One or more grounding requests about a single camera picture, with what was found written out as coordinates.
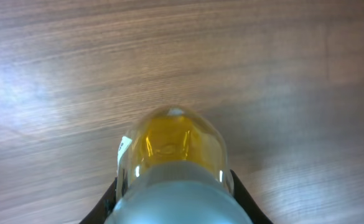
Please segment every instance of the wood grain surface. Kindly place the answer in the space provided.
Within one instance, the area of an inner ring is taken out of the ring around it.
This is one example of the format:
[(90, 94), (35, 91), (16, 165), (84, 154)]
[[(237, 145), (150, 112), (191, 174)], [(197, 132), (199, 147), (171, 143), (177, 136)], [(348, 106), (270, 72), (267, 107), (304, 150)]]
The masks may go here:
[(78, 223), (168, 104), (274, 223), (364, 223), (364, 0), (0, 0), (0, 224)]

